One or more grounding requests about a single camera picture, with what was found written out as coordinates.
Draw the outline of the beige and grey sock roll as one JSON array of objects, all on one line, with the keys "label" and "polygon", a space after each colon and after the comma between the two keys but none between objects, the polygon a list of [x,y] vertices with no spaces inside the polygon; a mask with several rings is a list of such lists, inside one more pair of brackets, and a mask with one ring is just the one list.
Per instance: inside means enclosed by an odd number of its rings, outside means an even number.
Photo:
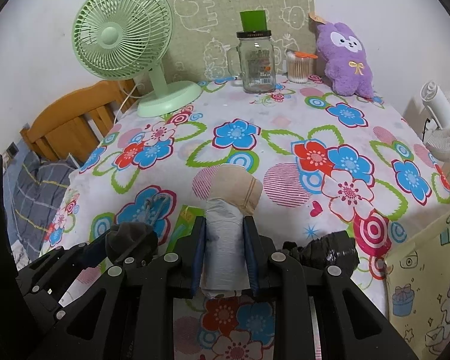
[{"label": "beige and grey sock roll", "polygon": [[205,204],[201,290],[207,297],[236,297],[249,288],[242,226],[244,217],[254,214],[262,192],[262,182],[243,166],[217,168]]}]

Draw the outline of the green cartoon tissue pack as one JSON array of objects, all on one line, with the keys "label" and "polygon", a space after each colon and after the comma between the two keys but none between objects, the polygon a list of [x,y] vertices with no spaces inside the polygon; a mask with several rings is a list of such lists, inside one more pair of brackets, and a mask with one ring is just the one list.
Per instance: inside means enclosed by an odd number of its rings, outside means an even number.
[{"label": "green cartoon tissue pack", "polygon": [[182,205],[178,218],[175,222],[174,230],[171,233],[170,240],[166,248],[167,254],[174,250],[176,242],[179,238],[188,236],[192,232],[194,221],[195,214],[193,212],[193,207],[189,205]]}]

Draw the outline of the dark grey rolled socks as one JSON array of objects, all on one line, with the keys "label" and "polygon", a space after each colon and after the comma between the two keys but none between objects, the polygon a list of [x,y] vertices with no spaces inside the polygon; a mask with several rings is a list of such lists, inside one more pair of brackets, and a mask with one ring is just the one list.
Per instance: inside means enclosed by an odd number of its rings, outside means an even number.
[{"label": "dark grey rolled socks", "polygon": [[116,224],[105,235],[105,252],[113,265],[133,258],[135,263],[146,266],[158,252],[158,235],[146,223]]}]

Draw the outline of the black plastic bag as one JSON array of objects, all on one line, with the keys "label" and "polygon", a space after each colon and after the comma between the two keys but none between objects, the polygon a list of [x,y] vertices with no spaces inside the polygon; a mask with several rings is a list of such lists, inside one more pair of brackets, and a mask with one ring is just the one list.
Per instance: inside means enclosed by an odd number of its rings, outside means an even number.
[{"label": "black plastic bag", "polygon": [[329,266],[337,266],[348,277],[351,277],[359,265],[355,239],[347,231],[332,232],[306,246],[286,241],[281,251],[295,258],[304,267],[324,270]]}]

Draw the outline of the blue plaid bedding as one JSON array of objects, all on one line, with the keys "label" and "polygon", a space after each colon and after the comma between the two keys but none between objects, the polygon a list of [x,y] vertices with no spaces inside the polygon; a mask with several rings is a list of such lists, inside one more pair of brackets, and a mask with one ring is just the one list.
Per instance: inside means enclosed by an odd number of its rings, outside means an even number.
[{"label": "blue plaid bedding", "polygon": [[39,257],[46,231],[70,185],[77,163],[48,161],[24,150],[12,160],[3,176],[7,233],[17,269]]}]

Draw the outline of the floral tablecloth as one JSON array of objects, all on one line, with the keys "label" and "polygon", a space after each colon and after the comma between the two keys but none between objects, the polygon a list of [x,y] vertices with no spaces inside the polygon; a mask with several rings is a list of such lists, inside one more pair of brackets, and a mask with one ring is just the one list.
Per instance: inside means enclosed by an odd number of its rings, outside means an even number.
[{"label": "floral tablecloth", "polygon": [[306,245],[347,231],[353,280],[389,314],[386,256],[450,212],[450,184],[407,121],[380,97],[340,97],[319,79],[281,79],[264,95],[230,78],[201,88],[179,111],[131,112],[112,127],[70,175],[43,252],[145,222],[165,253],[182,205],[201,215],[217,168],[239,165],[262,182],[262,233]]}]

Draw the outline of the wooden chair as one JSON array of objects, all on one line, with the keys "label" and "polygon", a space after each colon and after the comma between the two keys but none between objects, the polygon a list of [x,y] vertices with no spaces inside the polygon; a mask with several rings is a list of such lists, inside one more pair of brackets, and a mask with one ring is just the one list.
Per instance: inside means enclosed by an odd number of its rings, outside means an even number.
[{"label": "wooden chair", "polygon": [[72,155],[84,162],[99,139],[111,131],[113,107],[125,111],[138,96],[133,80],[102,80],[59,98],[20,134],[28,148],[41,158],[57,161]]}]

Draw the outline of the yellow cartoon fabric bin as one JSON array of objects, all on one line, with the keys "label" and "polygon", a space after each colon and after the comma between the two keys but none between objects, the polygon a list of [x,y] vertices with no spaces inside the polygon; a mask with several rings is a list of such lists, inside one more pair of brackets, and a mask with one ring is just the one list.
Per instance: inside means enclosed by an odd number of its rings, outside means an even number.
[{"label": "yellow cartoon fabric bin", "polygon": [[385,258],[388,319],[419,359],[450,343],[450,212]]}]

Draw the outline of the glass mason jar mug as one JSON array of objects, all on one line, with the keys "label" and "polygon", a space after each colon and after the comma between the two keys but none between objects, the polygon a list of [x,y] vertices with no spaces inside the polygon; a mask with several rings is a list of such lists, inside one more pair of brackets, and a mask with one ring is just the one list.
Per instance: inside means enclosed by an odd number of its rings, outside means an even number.
[{"label": "glass mason jar mug", "polygon": [[226,52],[231,76],[241,80],[249,94],[265,94],[275,90],[275,51],[272,32],[237,32],[238,44]]}]

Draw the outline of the cotton swab container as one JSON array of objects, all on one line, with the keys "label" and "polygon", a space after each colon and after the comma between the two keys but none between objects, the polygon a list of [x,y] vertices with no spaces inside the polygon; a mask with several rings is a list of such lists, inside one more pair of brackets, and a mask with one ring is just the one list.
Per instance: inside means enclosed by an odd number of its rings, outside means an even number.
[{"label": "cotton swab container", "polygon": [[299,50],[287,49],[285,53],[287,64],[287,77],[291,82],[303,84],[314,74],[317,55]]}]

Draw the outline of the green patterned mat board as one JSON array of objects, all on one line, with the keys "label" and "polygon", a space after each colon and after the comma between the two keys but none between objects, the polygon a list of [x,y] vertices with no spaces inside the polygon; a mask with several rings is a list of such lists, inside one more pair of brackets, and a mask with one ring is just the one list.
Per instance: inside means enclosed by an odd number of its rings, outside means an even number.
[{"label": "green patterned mat board", "polygon": [[315,52],[309,14],[314,0],[169,0],[174,32],[162,64],[171,81],[214,80],[228,76],[227,51],[238,44],[242,11],[264,11],[271,30],[276,72],[286,66],[285,52]]}]

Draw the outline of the green cup on jar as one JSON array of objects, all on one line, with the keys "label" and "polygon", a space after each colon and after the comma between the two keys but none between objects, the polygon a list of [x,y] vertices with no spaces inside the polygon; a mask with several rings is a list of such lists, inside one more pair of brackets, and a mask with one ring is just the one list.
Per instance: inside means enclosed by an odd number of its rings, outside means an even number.
[{"label": "green cup on jar", "polygon": [[267,31],[266,12],[264,10],[244,10],[240,12],[244,32]]}]

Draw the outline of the green desk fan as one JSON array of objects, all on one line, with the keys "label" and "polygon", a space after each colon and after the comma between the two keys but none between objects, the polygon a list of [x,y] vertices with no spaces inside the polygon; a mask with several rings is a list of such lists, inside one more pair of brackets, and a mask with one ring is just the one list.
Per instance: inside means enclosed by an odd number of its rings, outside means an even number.
[{"label": "green desk fan", "polygon": [[202,92],[195,82],[165,78],[161,59],[173,28],[168,0],[87,0],[75,16],[73,49],[82,66],[104,80],[129,80],[146,72],[153,91],[138,100],[137,115],[161,116]]}]

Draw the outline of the white floor fan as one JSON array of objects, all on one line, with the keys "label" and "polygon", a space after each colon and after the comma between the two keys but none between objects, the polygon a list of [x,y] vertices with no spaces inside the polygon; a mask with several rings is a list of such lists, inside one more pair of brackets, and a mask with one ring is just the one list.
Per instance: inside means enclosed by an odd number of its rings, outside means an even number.
[{"label": "white floor fan", "polygon": [[437,160],[450,163],[450,92],[430,80],[421,88],[420,96],[429,113],[423,142]]}]

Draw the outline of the wall socket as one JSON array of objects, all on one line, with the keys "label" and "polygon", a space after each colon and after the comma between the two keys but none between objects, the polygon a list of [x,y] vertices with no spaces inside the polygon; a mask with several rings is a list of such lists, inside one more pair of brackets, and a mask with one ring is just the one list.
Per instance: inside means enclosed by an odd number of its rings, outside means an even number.
[{"label": "wall socket", "polygon": [[19,152],[19,149],[14,142],[10,143],[6,149],[6,153],[10,159],[14,159],[18,152]]}]

